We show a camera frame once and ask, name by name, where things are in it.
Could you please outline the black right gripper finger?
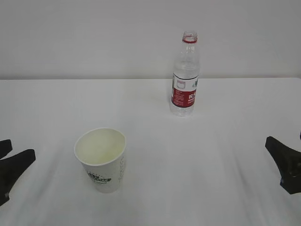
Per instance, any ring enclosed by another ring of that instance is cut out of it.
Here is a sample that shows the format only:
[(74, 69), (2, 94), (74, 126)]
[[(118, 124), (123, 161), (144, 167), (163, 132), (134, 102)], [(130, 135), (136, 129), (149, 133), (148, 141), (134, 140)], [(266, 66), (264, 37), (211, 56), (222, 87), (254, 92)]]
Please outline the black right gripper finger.
[(274, 137), (267, 137), (265, 147), (276, 163), (280, 185), (289, 193), (301, 192), (301, 153), (293, 150)]

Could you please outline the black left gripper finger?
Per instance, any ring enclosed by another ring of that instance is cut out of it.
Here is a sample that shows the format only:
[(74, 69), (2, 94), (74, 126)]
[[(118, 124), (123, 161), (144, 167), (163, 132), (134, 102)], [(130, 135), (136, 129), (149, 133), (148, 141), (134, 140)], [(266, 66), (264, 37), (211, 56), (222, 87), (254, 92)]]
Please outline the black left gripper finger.
[(0, 158), (4, 158), (12, 151), (12, 143), (10, 139), (0, 141)]
[(35, 151), (27, 149), (0, 161), (0, 205), (9, 201), (9, 193), (20, 176), (36, 160)]

